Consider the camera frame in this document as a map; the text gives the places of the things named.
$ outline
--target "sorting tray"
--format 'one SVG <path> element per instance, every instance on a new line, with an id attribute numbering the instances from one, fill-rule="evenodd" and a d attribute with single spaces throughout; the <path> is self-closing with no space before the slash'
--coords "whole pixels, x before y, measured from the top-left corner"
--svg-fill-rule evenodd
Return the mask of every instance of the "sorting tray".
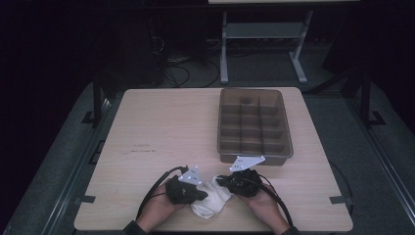
<path id="1" fill-rule="evenodd" d="M 264 156 L 283 165 L 293 155 L 283 97 L 278 90 L 226 88 L 220 92 L 217 151 L 224 163 Z"/>

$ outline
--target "floor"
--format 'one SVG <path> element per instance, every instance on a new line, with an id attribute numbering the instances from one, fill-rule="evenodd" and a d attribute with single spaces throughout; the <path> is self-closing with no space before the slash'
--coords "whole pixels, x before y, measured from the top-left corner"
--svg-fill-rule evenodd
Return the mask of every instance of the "floor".
<path id="1" fill-rule="evenodd" d="M 309 80 L 307 84 L 299 84 L 296 79 L 287 53 L 291 49 L 288 45 L 231 53 L 228 85 L 217 80 L 219 57 L 212 54 L 208 62 L 191 60 L 164 68 L 166 79 L 155 89 L 180 84 L 188 71 L 189 80 L 181 87 L 204 87 L 211 83 L 209 87 L 295 86 L 307 90 L 334 76 L 321 68 L 328 48 L 330 45 L 324 44 L 304 47 L 300 61 Z M 170 57 L 172 62 L 183 58 L 186 59 L 177 55 Z M 343 196 L 353 202 L 354 227 L 346 234 L 415 234 L 415 221 L 408 216 L 408 211 L 415 208 L 414 203 L 409 200 L 410 207 L 404 206 L 405 192 L 399 192 L 394 186 L 395 175 L 382 164 L 390 162 L 407 194 L 415 195 L 415 137 L 394 112 L 383 91 L 374 84 L 370 110 L 379 112 L 386 125 L 367 129 L 356 112 L 359 94 L 354 99 L 343 98 L 340 94 L 343 84 L 339 82 L 319 94 L 304 95 L 304 100 L 327 158 L 333 163 Z M 122 92 L 105 104 L 103 119 L 96 128 L 82 123 L 85 114 L 93 110 L 92 97 L 90 84 L 74 104 L 24 195 L 8 234 L 117 234 L 116 231 L 77 231 L 73 227 L 79 199 L 99 159 L 96 152 L 107 138 Z"/>

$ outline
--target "metal leg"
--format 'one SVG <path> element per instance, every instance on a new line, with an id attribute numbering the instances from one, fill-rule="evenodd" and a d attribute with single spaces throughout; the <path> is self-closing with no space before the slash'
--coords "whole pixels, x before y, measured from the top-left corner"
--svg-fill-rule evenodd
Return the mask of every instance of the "metal leg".
<path id="1" fill-rule="evenodd" d="M 220 82 L 228 84 L 228 63 L 226 61 L 226 12 L 223 13 L 222 53 L 220 55 Z"/>
<path id="2" fill-rule="evenodd" d="M 300 83 L 307 83 L 307 78 L 305 77 L 304 71 L 302 70 L 299 57 L 300 52 L 302 49 L 302 45 L 304 44 L 305 37 L 307 36 L 308 27 L 312 17 L 312 11 L 309 11 L 305 17 L 304 23 L 301 28 L 300 36 L 299 36 L 299 44 L 294 52 L 290 52 L 290 59 L 293 63 L 294 70 L 296 71 L 297 77 L 299 78 Z"/>

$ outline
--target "dark background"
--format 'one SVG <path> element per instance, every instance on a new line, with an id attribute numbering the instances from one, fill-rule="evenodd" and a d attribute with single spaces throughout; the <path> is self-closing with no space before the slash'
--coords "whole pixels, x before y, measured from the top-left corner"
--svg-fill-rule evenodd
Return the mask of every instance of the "dark background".
<path id="1" fill-rule="evenodd" d="M 155 87 L 161 82 L 146 25 L 151 14 L 114 11 L 106 3 L 0 1 L 0 229 L 19 204 L 78 95 L 94 77 L 110 68 L 102 77 L 108 96 L 127 87 Z M 118 4 L 128 8 L 141 2 Z M 307 40 L 332 40 L 340 25 L 325 69 L 341 72 L 356 63 L 368 65 L 373 81 L 415 132 L 413 10 L 410 1 L 363 1 L 339 23 L 334 14 L 343 11 L 323 9 L 315 12 Z M 220 35 L 220 13 L 183 14 L 162 14 L 158 33 L 170 45 L 202 56 L 206 38 Z"/>

